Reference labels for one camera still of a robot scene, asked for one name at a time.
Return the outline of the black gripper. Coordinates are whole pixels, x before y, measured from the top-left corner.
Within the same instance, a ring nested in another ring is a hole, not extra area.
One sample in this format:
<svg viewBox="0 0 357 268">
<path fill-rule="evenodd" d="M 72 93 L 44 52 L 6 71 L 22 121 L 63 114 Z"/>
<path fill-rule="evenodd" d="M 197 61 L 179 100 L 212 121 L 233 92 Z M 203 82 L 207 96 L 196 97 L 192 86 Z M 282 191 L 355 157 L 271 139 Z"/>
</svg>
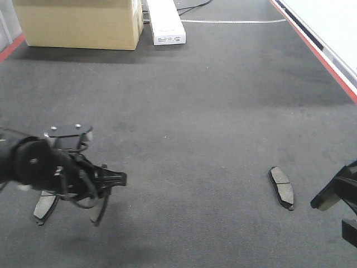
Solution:
<svg viewBox="0 0 357 268">
<path fill-rule="evenodd" d="M 23 185 L 44 190 L 81 208 L 98 204 L 127 185 L 127 174 L 93 165 L 82 153 L 93 138 L 90 124 L 51 126 L 43 138 L 22 141 L 15 154 L 15 174 Z"/>
</svg>

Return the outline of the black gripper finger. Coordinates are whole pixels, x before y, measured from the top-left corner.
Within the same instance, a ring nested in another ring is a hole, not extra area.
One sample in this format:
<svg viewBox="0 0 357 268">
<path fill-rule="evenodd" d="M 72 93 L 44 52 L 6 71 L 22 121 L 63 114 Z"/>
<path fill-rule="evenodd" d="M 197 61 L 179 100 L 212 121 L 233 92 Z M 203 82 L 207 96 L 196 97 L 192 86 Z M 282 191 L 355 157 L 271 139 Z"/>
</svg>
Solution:
<svg viewBox="0 0 357 268">
<path fill-rule="evenodd" d="M 339 170 L 312 199 L 313 209 L 326 211 L 343 200 L 356 214 L 356 160 Z"/>
<path fill-rule="evenodd" d="M 356 241 L 356 220 L 353 219 L 343 219 L 341 221 L 342 226 L 342 238 L 349 242 L 354 247 L 357 247 Z"/>
</svg>

